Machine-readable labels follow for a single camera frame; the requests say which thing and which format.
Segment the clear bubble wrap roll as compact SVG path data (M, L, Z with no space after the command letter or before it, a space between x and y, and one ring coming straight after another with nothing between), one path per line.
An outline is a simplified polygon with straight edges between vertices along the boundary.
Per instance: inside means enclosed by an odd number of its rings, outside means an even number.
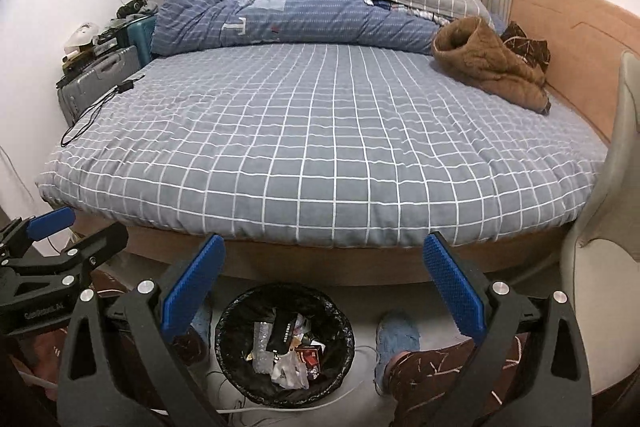
M252 366L257 374L270 375L273 369L273 353L268 350L272 326L272 323L265 321L254 324Z

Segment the black foil sachet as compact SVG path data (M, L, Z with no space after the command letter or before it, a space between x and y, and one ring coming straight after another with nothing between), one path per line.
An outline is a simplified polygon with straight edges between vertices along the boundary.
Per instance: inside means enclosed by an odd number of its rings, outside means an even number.
M277 355L286 355L294 337L298 313L289 309L277 309L274 314L268 350Z

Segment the white drawstring pouch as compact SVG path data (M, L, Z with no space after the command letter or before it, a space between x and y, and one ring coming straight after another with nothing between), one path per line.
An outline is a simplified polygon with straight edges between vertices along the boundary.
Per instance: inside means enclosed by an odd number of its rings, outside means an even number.
M307 366L296 351L288 351L286 355L276 356L271 381L286 390L309 388Z

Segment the dark cookie box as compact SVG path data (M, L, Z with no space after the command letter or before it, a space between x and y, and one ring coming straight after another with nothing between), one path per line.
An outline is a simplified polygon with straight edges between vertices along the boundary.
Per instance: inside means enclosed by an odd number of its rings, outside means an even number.
M321 357L326 346L319 341L312 340L311 343L301 343L295 348L295 351L307 369L307 377L310 381L314 381L321 373Z

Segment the black lined trash bin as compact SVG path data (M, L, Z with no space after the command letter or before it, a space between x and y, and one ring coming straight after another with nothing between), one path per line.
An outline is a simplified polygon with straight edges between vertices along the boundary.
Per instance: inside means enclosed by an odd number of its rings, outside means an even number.
M215 329L218 365L245 398L294 409L341 387L355 358L346 315L322 291L270 283L245 291Z

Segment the blue slipper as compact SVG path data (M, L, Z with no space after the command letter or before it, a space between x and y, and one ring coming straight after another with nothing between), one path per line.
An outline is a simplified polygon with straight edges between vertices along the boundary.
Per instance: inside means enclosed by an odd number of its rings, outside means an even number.
M386 395L390 370L405 355L420 350L420 333L413 319L404 311L385 313L375 334L376 365L374 385L379 395Z
M212 318L212 305L208 301L205 301L205 303L202 303L198 308L191 322L192 329L194 329L206 345L210 343L210 323L212 323Z

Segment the brown patterned trouser leg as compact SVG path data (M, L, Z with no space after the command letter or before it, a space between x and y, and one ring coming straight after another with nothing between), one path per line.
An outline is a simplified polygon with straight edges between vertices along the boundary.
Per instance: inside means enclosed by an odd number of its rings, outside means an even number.
M499 378L485 401L483 414L502 406L520 365L527 334L516 335ZM454 385L474 349L472 340L430 351L401 351L390 359L383 389L396 401L391 426L419 426L423 412L431 410Z

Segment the grey suitcase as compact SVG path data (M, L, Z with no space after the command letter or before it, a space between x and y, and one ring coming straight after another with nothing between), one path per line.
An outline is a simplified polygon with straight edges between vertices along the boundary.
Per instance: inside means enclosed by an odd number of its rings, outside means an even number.
M85 109L139 69L137 48L128 46L105 55L72 79L63 77L56 94L66 124L75 124Z

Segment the beige chair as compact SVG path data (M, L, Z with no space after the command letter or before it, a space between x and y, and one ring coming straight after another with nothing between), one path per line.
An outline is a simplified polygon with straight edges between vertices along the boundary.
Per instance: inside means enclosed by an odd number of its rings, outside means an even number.
M608 155L560 262L595 395L639 367L639 182L639 59L625 52Z

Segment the grey checked bed sheet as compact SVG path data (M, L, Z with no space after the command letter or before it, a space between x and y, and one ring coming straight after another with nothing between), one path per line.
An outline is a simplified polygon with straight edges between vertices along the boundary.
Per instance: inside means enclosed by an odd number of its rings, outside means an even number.
M159 58L80 122L37 186L56 205L193 235L296 246L452 245L559 227L608 149L466 87L426 55L270 44Z

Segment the white helmet on suitcase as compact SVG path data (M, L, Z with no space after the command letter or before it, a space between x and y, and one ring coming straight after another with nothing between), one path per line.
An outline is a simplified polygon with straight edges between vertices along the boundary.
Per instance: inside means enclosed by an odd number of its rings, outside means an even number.
M93 46L100 28L95 23L82 23L64 43L63 50L66 55L80 52L86 46Z

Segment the teal suitcase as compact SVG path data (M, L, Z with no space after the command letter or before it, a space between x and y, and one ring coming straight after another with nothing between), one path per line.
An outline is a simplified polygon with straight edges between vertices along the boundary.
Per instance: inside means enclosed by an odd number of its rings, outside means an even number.
M153 60L151 48L155 22L155 15L131 15L116 31L118 46L123 49L134 46L141 67Z

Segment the brown fleece jacket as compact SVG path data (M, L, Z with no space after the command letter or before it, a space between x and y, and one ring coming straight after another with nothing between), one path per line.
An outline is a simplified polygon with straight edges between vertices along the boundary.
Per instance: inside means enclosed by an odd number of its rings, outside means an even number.
M498 34L483 17L458 18L439 29L431 49L455 80L535 113L549 113L544 90L551 60L548 43L528 38L517 23Z

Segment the wooden headboard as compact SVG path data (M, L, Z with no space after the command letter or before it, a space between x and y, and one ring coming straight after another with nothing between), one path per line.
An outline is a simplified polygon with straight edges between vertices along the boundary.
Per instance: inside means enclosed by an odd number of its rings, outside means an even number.
M548 43L551 91L610 141L620 57L639 53L639 17L606 0L513 0L510 19Z

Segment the blue striped duvet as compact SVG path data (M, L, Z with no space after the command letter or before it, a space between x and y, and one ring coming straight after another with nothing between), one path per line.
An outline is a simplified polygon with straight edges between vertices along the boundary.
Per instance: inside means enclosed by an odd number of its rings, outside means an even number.
M366 0L164 0L151 50L161 56L266 43L338 43L429 54L440 27Z

